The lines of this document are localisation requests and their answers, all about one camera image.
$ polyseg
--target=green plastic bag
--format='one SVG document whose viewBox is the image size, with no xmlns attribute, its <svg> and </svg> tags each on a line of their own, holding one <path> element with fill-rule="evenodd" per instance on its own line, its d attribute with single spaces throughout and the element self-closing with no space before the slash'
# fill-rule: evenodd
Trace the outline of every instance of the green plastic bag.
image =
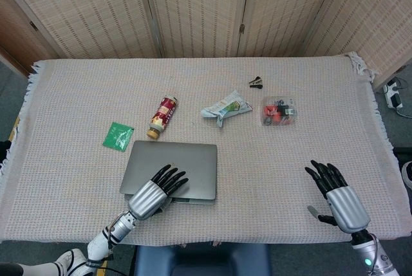
<svg viewBox="0 0 412 276">
<path fill-rule="evenodd" d="M 129 144 L 131 135 L 135 129 L 126 125 L 111 123 L 108 135 L 104 139 L 103 146 L 124 152 Z"/>
</svg>

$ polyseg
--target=shoe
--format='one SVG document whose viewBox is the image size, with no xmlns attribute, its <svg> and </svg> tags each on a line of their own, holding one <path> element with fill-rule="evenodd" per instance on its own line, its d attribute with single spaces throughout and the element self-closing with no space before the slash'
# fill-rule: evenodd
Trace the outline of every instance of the shoe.
<svg viewBox="0 0 412 276">
<path fill-rule="evenodd" d="M 404 164 L 401 170 L 404 183 L 412 190 L 412 161 Z"/>
</svg>

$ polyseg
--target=laptop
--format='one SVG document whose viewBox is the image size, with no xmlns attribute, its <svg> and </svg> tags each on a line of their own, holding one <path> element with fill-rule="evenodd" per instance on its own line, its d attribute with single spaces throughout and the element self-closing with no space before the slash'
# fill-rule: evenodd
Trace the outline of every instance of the laptop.
<svg viewBox="0 0 412 276">
<path fill-rule="evenodd" d="M 120 193 L 135 192 L 167 164 L 186 171 L 189 181 L 174 192 L 172 202 L 212 205 L 216 197 L 218 148 L 211 144 L 135 141 Z"/>
</svg>

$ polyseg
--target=bottle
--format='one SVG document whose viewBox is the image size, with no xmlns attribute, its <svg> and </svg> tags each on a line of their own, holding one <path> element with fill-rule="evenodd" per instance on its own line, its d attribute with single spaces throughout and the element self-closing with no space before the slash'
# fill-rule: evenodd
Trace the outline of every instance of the bottle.
<svg viewBox="0 0 412 276">
<path fill-rule="evenodd" d="M 170 95 L 164 96 L 156 114 L 150 121 L 150 129 L 147 131 L 148 137 L 154 140 L 159 138 L 160 133 L 165 130 L 167 123 L 171 119 L 177 105 L 178 100 L 175 97 Z"/>
</svg>

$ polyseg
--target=robotic finger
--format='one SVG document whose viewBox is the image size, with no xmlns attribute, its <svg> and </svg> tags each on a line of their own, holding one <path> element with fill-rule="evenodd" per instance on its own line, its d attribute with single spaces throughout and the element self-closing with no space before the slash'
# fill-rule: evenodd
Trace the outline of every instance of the robotic finger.
<svg viewBox="0 0 412 276">
<path fill-rule="evenodd" d="M 333 190 L 337 188 L 337 185 L 333 182 L 330 175 L 328 174 L 328 168 L 325 165 L 323 165 L 322 163 L 317 163 L 315 160 L 311 160 L 310 163 L 317 169 L 319 175 L 321 176 L 328 189 Z"/>
<path fill-rule="evenodd" d="M 319 190 L 322 192 L 323 197 L 326 199 L 326 193 L 328 191 L 331 191 L 332 188 L 324 182 L 324 180 L 321 178 L 319 173 L 317 173 L 316 171 L 308 167 L 305 167 L 304 169 L 314 179 L 314 181 L 316 182 L 317 188 L 319 188 Z"/>
<path fill-rule="evenodd" d="M 341 187 L 339 180 L 327 166 L 325 166 L 323 163 L 320 163 L 319 166 L 321 167 L 322 172 L 324 172 L 324 175 L 327 176 L 331 181 L 333 189 Z"/>
<path fill-rule="evenodd" d="M 157 182 L 157 185 L 162 187 L 165 185 L 166 181 L 178 171 L 178 168 L 173 168 L 169 172 L 167 172 L 165 175 L 162 176 L 162 178 L 159 179 L 159 182 Z"/>
<path fill-rule="evenodd" d="M 182 171 L 179 172 L 178 174 L 175 174 L 172 178 L 170 178 L 164 185 L 162 185 L 161 187 L 163 188 L 164 191 L 166 191 L 166 189 L 169 189 L 173 186 L 173 184 L 175 184 L 178 179 L 180 179 L 183 175 L 185 175 L 186 172 Z"/>
<path fill-rule="evenodd" d="M 159 181 L 159 179 L 162 177 L 162 175 L 171 168 L 172 165 L 165 165 L 163 168 L 161 168 L 159 170 L 159 172 L 156 173 L 156 175 L 154 175 L 152 177 L 152 181 L 154 183 L 157 183 Z"/>
<path fill-rule="evenodd" d="M 330 172 L 336 177 L 336 179 L 339 182 L 339 185 L 341 187 L 348 186 L 348 184 L 345 181 L 345 179 L 343 178 L 341 172 L 338 169 L 336 169 L 336 167 L 334 165 L 331 165 L 330 163 L 328 163 L 327 166 L 328 166 Z"/>
<path fill-rule="evenodd" d="M 176 190 L 178 190 L 183 184 L 188 182 L 188 178 L 181 179 L 176 184 L 172 185 L 169 189 L 166 189 L 166 194 L 169 196 Z"/>
<path fill-rule="evenodd" d="M 308 205 L 308 210 L 309 212 L 316 218 L 318 219 L 320 222 L 322 223 L 328 223 L 329 225 L 332 226 L 337 226 L 337 222 L 336 219 L 333 216 L 329 216 L 329 215 L 321 215 L 316 208 L 314 208 L 311 205 Z"/>
</svg>

